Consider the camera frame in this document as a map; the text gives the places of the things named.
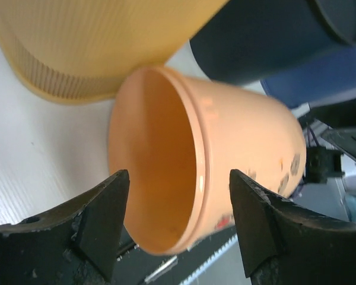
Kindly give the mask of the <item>orange round bin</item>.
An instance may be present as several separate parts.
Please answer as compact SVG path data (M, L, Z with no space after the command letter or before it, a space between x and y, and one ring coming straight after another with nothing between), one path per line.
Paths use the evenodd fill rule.
M231 170L290 196L304 173L306 142L274 98L154 66L120 86L108 165L129 173L130 237L149 254L174 255L234 224Z

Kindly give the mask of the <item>blue plastic bucket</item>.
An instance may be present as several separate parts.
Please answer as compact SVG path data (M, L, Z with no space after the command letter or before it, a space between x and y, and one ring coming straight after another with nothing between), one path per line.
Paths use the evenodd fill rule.
M356 98L356 46L329 53L261 80L265 93L290 109Z

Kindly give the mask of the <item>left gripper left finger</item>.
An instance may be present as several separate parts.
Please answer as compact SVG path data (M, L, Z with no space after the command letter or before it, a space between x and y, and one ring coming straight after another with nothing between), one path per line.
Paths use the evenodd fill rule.
M0 284L111 284L129 173L18 224L0 225Z

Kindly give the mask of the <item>black cylindrical bin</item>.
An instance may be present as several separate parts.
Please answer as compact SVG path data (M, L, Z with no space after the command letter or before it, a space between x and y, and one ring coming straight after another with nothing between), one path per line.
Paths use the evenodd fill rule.
M227 2L190 40L215 81L244 85L356 45L356 1Z

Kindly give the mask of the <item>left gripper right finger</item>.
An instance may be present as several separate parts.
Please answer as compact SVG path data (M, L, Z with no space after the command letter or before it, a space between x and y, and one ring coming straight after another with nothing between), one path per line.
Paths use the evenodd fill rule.
M230 198L252 284L356 284L356 224L303 208L233 169Z

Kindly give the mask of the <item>yellow slatted basket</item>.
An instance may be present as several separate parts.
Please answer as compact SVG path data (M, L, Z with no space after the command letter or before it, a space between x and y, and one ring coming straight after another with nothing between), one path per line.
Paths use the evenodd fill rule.
M133 70L167 62L224 1L0 1L0 48L56 103L111 99Z

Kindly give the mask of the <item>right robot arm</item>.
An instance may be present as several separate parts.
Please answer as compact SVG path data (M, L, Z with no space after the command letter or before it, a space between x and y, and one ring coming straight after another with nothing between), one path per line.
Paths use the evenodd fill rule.
M308 143L304 183L326 183L346 175L342 155L356 163L356 98L313 107L299 122Z

